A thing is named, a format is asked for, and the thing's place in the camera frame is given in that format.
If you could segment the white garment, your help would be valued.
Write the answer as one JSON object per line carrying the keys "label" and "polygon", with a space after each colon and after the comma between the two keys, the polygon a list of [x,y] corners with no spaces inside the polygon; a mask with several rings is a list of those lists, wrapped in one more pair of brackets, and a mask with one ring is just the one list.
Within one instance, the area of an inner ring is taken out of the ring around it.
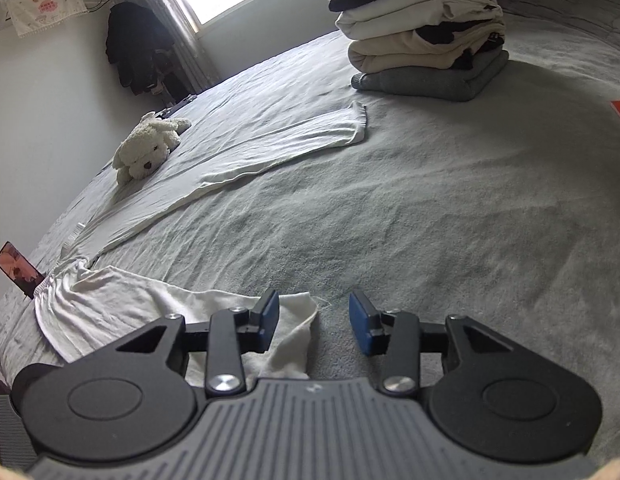
{"label": "white garment", "polygon": [[365,40],[440,23],[493,20],[503,15],[496,0],[376,0],[338,15],[337,28]]}
{"label": "white garment", "polygon": [[48,274],[33,300],[42,347],[31,360],[71,363],[165,314],[197,322],[230,307],[254,308],[253,296],[196,292],[113,264],[98,269],[95,263],[182,207],[241,179],[363,141],[366,126],[365,107],[353,102],[220,146],[188,136],[157,174],[139,184],[118,188],[106,177],[101,194],[92,200],[94,213],[78,222],[66,212],[42,241]]}

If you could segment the dark hanging clothes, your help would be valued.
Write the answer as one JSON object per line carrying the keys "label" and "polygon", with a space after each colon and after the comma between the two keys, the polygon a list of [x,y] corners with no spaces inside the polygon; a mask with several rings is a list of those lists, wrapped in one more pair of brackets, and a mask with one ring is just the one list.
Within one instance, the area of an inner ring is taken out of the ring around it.
{"label": "dark hanging clothes", "polygon": [[172,102],[189,96],[181,63],[168,29],[154,13],[133,2],[110,9],[106,39],[108,62],[116,67],[123,88],[135,96],[165,91]]}

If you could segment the grey bed sheet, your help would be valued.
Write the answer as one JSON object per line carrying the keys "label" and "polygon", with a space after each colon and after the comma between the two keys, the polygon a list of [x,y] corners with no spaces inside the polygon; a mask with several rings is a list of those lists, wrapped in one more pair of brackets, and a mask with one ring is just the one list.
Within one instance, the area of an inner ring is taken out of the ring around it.
{"label": "grey bed sheet", "polygon": [[319,306],[314,378],[379,370],[355,348],[353,288],[426,322],[472,316],[586,378],[603,403],[592,455],[620,456],[620,118],[610,106],[620,48],[511,15],[508,64],[454,103],[354,90],[348,47],[332,32],[225,80],[183,108],[181,145],[220,146],[353,102],[366,110],[363,141],[184,206],[96,268],[196,292],[308,292]]}

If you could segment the white plush dog toy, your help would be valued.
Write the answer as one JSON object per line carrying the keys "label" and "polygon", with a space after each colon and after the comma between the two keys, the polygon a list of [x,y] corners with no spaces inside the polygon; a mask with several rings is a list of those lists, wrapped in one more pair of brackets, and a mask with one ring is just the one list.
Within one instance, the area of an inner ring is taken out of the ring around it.
{"label": "white plush dog toy", "polygon": [[180,135],[190,126],[187,118],[162,118],[155,112],[142,116],[113,155],[116,182],[126,185],[156,172],[181,144]]}

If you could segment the smartphone with lit screen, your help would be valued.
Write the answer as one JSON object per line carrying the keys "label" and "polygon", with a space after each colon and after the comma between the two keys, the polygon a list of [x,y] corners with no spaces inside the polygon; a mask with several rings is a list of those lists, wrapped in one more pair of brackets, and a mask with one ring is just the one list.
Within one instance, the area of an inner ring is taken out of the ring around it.
{"label": "smartphone with lit screen", "polygon": [[35,289],[46,278],[11,242],[0,248],[0,270],[30,299],[34,298]]}

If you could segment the black tablet on bed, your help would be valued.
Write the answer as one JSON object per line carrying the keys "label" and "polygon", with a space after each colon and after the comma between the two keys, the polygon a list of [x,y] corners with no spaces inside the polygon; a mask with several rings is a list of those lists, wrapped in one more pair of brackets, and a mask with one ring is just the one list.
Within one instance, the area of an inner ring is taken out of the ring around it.
{"label": "black tablet on bed", "polygon": [[161,110],[161,112],[157,113],[156,116],[161,119],[167,119],[173,116],[175,113],[177,113],[179,110],[181,110],[185,106],[194,102],[195,99],[197,98],[198,98],[197,94],[191,94],[190,96],[174,104],[173,106],[170,106],[170,107],[165,108],[164,110]]}

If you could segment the grey folded garment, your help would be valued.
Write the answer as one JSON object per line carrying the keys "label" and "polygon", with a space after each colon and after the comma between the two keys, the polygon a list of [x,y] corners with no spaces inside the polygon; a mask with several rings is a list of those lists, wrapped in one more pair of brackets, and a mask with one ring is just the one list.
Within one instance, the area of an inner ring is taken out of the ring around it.
{"label": "grey folded garment", "polygon": [[508,64],[510,55],[502,48],[479,53],[469,70],[437,70],[427,67],[398,67],[375,74],[357,74],[351,87],[357,91],[381,92],[393,96],[418,96],[451,102],[475,99]]}

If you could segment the beige folded garment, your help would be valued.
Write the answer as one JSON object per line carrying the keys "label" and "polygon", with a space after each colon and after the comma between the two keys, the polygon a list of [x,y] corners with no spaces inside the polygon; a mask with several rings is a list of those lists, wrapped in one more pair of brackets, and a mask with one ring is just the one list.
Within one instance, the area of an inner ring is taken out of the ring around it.
{"label": "beige folded garment", "polygon": [[447,70],[466,51],[476,54],[490,39],[503,39],[505,23],[502,18],[455,32],[450,44],[432,44],[412,32],[397,32],[389,36],[355,40],[348,48],[350,63],[359,72],[379,73],[404,66]]}

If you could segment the white folded garment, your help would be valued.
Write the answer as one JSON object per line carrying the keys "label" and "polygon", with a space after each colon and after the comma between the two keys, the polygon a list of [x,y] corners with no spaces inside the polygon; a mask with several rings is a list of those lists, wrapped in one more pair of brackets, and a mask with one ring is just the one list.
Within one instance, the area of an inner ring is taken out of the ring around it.
{"label": "white folded garment", "polygon": [[496,0],[376,0],[338,15],[337,28],[365,40],[440,23],[493,20],[503,15]]}

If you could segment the white wall cloth cover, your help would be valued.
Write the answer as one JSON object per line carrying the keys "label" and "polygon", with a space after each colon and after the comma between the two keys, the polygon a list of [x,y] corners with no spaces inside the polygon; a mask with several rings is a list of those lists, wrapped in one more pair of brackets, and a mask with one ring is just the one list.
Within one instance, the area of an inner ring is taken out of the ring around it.
{"label": "white wall cloth cover", "polygon": [[0,0],[0,30],[12,26],[24,37],[87,12],[84,0]]}

